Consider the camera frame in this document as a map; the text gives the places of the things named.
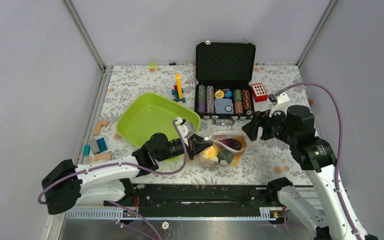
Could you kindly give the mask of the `purple eggplant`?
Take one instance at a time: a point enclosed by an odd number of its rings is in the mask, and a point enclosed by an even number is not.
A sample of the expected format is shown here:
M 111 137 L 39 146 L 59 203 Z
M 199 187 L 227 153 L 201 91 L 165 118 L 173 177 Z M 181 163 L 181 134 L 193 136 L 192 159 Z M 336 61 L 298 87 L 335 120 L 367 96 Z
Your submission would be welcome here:
M 239 151 L 242 149 L 242 143 L 237 139 L 233 139 L 233 138 L 221 139 L 218 142 L 219 144 L 225 145 L 235 151 Z

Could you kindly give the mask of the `clear zip top bag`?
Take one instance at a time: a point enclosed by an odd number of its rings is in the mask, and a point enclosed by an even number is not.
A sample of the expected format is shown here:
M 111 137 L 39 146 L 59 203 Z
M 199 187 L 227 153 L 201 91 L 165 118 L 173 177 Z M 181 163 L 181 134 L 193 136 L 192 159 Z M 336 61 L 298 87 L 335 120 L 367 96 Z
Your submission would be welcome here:
M 204 137 L 205 140 L 211 140 L 213 143 L 213 146 L 217 146 L 218 150 L 228 150 L 233 153 L 242 154 L 242 156 L 246 153 L 247 149 L 251 146 L 251 140 L 248 138 L 248 136 L 242 132 L 242 131 L 217 131 L 211 134 L 208 137 Z M 239 140 L 242 143 L 242 149 L 241 150 L 233 150 L 223 144 L 219 144 L 220 140 L 224 139 L 236 139 Z M 201 159 L 201 153 L 198 156 L 195 156 L 193 158 L 195 162 L 197 162 L 199 165 L 204 167 L 225 167 L 218 164 L 218 162 L 212 162 L 212 161 L 205 161 Z

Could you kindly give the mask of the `yellow lemon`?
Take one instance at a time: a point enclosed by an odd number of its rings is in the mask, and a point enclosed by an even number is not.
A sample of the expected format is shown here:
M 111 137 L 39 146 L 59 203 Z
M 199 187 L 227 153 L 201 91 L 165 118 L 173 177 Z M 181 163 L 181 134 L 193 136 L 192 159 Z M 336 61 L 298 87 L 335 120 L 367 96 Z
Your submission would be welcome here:
M 212 145 L 201 152 L 201 159 L 203 161 L 218 162 L 218 154 L 218 147 Z

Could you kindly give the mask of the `dark green avocado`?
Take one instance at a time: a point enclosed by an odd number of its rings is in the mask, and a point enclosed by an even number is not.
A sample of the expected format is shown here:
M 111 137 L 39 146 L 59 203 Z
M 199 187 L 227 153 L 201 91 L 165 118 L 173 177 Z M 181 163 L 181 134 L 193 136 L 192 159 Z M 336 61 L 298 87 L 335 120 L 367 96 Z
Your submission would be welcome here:
M 217 154 L 217 163 L 220 166 L 228 166 L 234 161 L 236 153 L 227 149 L 220 150 Z

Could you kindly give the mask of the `orange yellow mango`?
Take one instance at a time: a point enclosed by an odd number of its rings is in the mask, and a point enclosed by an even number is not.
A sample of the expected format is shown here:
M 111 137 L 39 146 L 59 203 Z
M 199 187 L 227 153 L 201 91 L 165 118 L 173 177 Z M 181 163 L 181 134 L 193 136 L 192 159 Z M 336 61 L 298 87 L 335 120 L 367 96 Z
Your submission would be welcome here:
M 240 159 L 241 159 L 241 157 L 242 157 L 242 154 L 235 154 L 235 155 L 233 156 L 231 165 L 233 165 L 233 166 L 237 166 L 238 163 L 239 163 L 239 161 L 240 161 Z

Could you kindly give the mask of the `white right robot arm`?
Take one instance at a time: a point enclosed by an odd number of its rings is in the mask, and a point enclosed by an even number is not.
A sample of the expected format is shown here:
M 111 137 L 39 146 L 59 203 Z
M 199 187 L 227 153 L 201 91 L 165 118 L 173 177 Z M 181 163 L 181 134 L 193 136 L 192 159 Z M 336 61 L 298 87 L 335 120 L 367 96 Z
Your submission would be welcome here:
M 292 158 L 300 165 L 322 206 L 322 212 L 300 195 L 286 177 L 268 183 L 267 201 L 283 205 L 308 229 L 315 240 L 375 240 L 358 220 L 335 174 L 337 157 L 331 145 L 316 136 L 315 118 L 303 105 L 292 105 L 286 112 L 256 111 L 242 127 L 250 140 L 255 141 L 262 129 L 261 140 L 277 139 L 289 146 Z

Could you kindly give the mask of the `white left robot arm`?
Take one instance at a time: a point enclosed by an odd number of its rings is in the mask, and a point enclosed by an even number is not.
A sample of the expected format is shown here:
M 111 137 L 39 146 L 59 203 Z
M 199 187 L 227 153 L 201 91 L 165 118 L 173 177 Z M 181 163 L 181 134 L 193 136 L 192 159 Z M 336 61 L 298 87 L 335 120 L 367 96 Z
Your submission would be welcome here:
M 210 140 L 197 134 L 169 141 L 165 134 L 155 133 L 141 148 L 118 160 L 78 165 L 63 160 L 41 181 L 43 190 L 37 201 L 50 215 L 110 201 L 128 206 L 137 195 L 131 179 L 160 174 L 158 162 L 180 155 L 193 159 L 210 146 Z

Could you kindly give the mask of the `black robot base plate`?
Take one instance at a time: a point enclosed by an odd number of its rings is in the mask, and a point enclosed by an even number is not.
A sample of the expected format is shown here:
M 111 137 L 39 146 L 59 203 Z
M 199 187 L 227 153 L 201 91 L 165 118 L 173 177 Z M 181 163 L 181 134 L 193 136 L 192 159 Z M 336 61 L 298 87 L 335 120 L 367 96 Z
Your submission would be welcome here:
M 277 196 L 292 186 L 286 177 L 266 185 L 139 184 L 127 185 L 120 200 L 104 206 L 133 207 L 151 218 L 264 218 L 263 210 L 280 209 Z

